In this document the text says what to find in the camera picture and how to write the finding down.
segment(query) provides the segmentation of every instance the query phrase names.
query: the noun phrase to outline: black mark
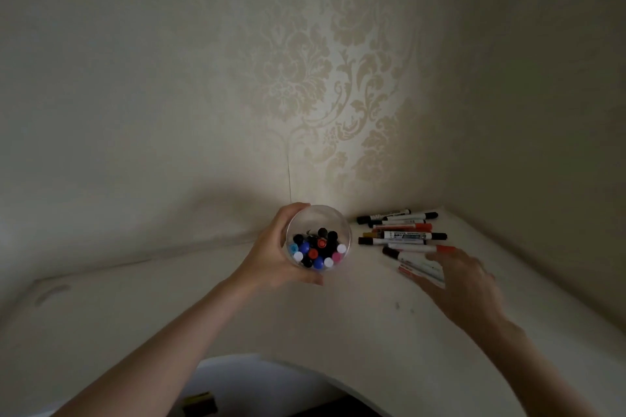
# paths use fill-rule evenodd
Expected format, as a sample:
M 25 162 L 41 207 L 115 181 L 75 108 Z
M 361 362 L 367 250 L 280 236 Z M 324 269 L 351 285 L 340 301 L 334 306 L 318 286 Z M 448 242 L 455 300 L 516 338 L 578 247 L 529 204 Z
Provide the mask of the black mark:
M 63 292 L 67 292 L 68 290 L 71 290 L 71 288 L 72 288 L 72 286 L 67 285 L 67 284 L 58 285 L 58 286 L 52 287 L 49 291 L 43 292 L 43 294 L 41 294 L 39 297 L 37 297 L 37 299 L 35 300 L 35 306 L 38 307 L 43 302 L 48 300 L 52 295 L 57 295 L 57 294 L 61 294 Z

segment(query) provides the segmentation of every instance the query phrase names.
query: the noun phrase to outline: transparent container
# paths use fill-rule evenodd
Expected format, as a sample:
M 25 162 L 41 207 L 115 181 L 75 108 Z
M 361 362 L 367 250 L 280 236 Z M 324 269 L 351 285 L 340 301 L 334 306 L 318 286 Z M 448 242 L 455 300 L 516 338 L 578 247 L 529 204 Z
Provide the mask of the transparent container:
M 290 250 L 290 247 L 293 247 L 293 237 L 296 234 L 301 234 L 306 237 L 310 234 L 313 236 L 317 235 L 318 230 L 323 227 L 326 228 L 328 232 L 335 231 L 337 232 L 337 241 L 339 244 L 343 244 L 346 247 L 346 252 L 340 253 L 340 258 L 338 261 L 333 261 L 333 265 L 331 267 L 328 266 L 328 262 L 325 263 L 324 267 L 321 269 L 317 269 L 316 267 L 311 267 L 312 270 L 317 270 L 318 272 L 326 271 L 328 269 L 333 269 L 340 265 L 340 263 L 345 260 L 346 256 L 350 252 L 350 244 L 352 242 L 352 231 L 350 230 L 350 225 L 344 216 L 337 211 L 335 208 L 331 208 L 330 206 L 316 204 L 309 206 L 308 208 L 303 209 L 298 214 L 293 216 L 293 219 L 287 226 L 286 233 L 286 241 L 285 241 L 285 253 L 289 257 L 289 259 L 294 263 L 301 267 L 305 267 L 303 261 L 296 260 L 293 257 L 293 250 Z M 333 258 L 332 254 L 326 254 L 325 252 L 320 252 L 318 257 L 326 255 L 328 257 L 322 257 L 322 261 L 327 258 Z

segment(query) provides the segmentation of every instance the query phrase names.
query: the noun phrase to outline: person's right arm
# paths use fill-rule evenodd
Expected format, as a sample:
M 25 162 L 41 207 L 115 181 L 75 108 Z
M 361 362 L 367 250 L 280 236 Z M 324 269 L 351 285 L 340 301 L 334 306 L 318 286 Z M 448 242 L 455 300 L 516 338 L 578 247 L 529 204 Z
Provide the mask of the person's right arm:
M 464 330 L 502 373 L 528 416 L 591 417 L 596 412 L 502 309 L 500 291 L 479 260 L 457 250 L 427 254 L 443 268 L 446 288 L 413 281 Z

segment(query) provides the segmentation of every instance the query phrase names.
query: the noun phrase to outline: person's left hand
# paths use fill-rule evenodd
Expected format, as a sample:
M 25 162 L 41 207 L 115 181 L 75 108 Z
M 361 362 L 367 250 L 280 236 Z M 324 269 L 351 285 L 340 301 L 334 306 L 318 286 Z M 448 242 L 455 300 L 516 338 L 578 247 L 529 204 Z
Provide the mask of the person's left hand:
M 292 280 L 323 285 L 321 274 L 290 262 L 282 250 L 287 225 L 296 213 L 309 206 L 310 203 L 292 203 L 280 208 L 270 225 L 261 231 L 244 262 L 233 273 L 233 278 L 271 287 Z

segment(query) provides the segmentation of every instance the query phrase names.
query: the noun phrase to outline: forearm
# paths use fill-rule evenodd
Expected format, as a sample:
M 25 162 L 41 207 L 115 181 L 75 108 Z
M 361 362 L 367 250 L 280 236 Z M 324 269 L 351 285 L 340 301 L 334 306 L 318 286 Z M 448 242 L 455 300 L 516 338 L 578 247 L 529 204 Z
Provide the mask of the forearm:
M 55 415 L 166 415 L 211 342 L 255 290 L 236 275 L 224 280 Z
M 518 326 L 506 321 L 472 338 L 502 373 L 528 416 L 597 415 Z

